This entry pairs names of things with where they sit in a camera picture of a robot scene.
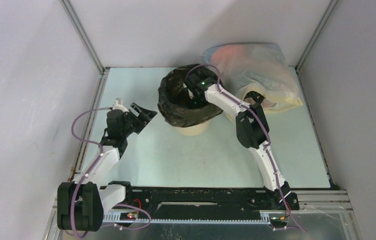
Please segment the black plastic trash bag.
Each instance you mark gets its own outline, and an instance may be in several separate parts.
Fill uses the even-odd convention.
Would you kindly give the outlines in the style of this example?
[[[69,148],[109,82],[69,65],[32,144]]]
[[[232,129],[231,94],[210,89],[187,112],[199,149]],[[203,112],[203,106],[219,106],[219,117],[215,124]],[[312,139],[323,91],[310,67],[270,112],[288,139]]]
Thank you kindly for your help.
[[[190,98],[184,80],[198,64],[179,66],[170,71],[158,88],[158,109],[165,121],[173,127],[187,128],[202,124],[223,111],[214,104]]]

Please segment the beige round trash bin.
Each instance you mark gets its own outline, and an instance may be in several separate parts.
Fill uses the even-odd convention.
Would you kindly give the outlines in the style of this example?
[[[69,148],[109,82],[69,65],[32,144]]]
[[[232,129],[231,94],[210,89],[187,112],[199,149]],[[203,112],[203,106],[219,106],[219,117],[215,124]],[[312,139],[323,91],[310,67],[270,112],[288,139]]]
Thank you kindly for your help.
[[[184,136],[192,137],[192,136],[200,135],[203,132],[205,132],[207,130],[207,128],[209,127],[210,123],[211,123],[211,120],[208,120],[208,121],[205,121],[201,124],[197,124],[197,125],[193,125],[193,126],[189,126],[189,127],[176,127],[176,126],[174,126],[173,128],[175,128],[176,131],[178,131],[180,134],[182,134]]]

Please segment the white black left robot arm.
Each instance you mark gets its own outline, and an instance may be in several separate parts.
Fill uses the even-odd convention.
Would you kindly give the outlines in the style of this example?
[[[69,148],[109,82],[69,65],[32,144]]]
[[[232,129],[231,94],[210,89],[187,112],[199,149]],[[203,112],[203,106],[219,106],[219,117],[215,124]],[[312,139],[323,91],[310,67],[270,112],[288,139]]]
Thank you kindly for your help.
[[[131,184],[127,181],[104,184],[110,170],[117,165],[127,146],[128,137],[139,134],[157,115],[132,103],[127,109],[121,99],[115,100],[113,106],[106,107],[106,128],[99,142],[95,142],[98,151],[91,165],[70,182],[63,182],[57,189],[57,226],[69,231],[71,235],[82,237],[96,232],[102,226],[104,214],[114,207],[129,208],[133,206],[134,195]]]

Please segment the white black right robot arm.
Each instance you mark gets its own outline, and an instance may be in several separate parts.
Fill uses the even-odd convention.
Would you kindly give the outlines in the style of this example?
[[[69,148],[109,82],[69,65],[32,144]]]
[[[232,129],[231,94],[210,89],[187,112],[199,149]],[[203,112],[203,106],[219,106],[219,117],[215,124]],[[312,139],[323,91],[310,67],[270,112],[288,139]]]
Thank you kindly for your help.
[[[238,99],[223,89],[219,78],[200,79],[189,73],[185,84],[195,101],[213,104],[235,121],[237,139],[250,151],[262,175],[268,206],[273,209],[282,207],[288,212],[298,210],[297,195],[292,192],[274,159],[269,125],[261,104],[249,104]]]

